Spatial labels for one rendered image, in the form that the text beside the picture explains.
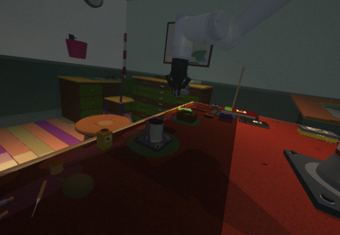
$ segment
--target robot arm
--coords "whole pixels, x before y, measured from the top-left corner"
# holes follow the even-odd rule
[[[171,46],[171,72],[165,76],[173,88],[173,96],[178,97],[191,81],[187,77],[187,66],[194,42],[206,41],[221,50],[231,49],[242,36],[289,2],[291,0],[253,0],[231,19],[225,11],[178,15]]]

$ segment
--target picture frame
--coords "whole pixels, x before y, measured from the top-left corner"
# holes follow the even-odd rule
[[[171,45],[173,42],[173,30],[175,22],[167,23],[167,36],[165,38],[165,49],[163,63],[171,64]],[[189,66],[200,66],[208,68],[210,66],[210,59],[212,55],[213,45],[207,42],[194,43],[192,57],[189,60]]]

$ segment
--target red and white striped pole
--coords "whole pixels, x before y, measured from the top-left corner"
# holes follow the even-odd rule
[[[126,45],[128,41],[128,34],[124,33],[124,50],[123,50],[123,75],[122,75],[122,86],[120,87],[120,108],[119,115],[123,115],[123,80],[126,78]]]

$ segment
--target floor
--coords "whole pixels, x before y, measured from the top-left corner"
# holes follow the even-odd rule
[[[0,171],[84,140],[64,117],[0,129]]]

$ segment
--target orange stool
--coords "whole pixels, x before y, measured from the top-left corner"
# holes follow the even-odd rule
[[[84,135],[84,140],[97,136],[102,129],[111,131],[131,124],[131,121],[119,115],[94,115],[84,118],[75,124],[75,130]]]

